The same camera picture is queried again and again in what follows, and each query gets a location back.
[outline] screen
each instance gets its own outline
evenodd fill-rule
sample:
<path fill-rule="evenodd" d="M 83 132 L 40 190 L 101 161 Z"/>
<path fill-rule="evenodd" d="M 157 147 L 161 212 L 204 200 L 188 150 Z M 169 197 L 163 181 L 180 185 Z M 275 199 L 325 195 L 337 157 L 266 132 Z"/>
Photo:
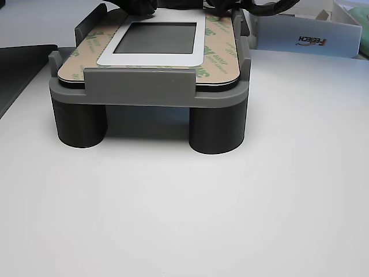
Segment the screen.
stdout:
<path fill-rule="evenodd" d="M 132 23 L 114 53 L 192 54 L 196 23 Z"/>

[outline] cylindrical leg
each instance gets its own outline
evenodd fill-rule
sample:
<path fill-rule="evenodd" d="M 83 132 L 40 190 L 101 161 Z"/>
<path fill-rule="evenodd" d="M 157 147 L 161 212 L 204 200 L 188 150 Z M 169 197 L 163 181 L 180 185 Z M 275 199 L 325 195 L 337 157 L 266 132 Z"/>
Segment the cylindrical leg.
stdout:
<path fill-rule="evenodd" d="M 200 153 L 221 154 L 241 145 L 247 99 L 226 108 L 190 109 L 190 145 Z"/>
<path fill-rule="evenodd" d="M 51 100 L 58 136 L 63 143 L 88 148 L 103 140 L 108 128 L 105 105 L 66 104 Z"/>

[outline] gray 3d-printed holder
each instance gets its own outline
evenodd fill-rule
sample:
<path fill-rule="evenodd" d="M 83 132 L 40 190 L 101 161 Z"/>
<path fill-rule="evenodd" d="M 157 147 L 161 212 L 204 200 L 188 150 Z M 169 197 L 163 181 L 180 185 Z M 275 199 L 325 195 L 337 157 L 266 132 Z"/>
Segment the gray 3d-printed holder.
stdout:
<path fill-rule="evenodd" d="M 242 33 L 242 11 L 232 12 L 240 77 L 227 91 L 196 91 L 195 69 L 85 68 L 85 88 L 71 89 L 59 83 L 62 66 L 59 52 L 50 55 L 50 91 L 56 101 L 68 104 L 221 108 L 234 106 L 248 97 L 251 57 Z M 75 30 L 77 45 L 107 14 L 99 5 Z"/>
<path fill-rule="evenodd" d="M 106 15 L 101 4 L 76 28 L 77 45 Z M 240 76 L 233 88 L 221 92 L 197 91 L 194 69 L 85 68 L 85 88 L 66 88 L 58 79 L 63 58 L 52 52 L 50 92 L 60 140 L 78 148 L 100 143 L 108 128 L 106 105 L 167 106 L 190 108 L 189 143 L 197 152 L 220 154 L 240 146 L 251 58 L 241 10 L 232 11 L 232 22 Z"/>

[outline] white box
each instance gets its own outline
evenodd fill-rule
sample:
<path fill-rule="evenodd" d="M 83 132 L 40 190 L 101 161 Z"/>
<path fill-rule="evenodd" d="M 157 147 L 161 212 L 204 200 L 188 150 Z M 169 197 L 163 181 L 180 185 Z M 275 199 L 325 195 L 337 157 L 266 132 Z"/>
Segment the white box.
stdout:
<path fill-rule="evenodd" d="M 313 19 L 318 12 L 312 9 L 292 8 L 286 14 L 250 15 L 256 49 L 346 58 L 357 56 L 362 27 L 339 4 L 333 4 L 331 21 Z"/>

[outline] green object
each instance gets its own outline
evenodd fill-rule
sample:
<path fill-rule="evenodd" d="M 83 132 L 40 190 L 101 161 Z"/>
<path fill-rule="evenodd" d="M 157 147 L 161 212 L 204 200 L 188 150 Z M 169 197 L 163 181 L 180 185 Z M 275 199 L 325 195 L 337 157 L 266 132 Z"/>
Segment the green object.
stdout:
<path fill-rule="evenodd" d="M 360 51 L 369 56 L 369 7 L 353 8 L 350 14 L 363 27 Z"/>

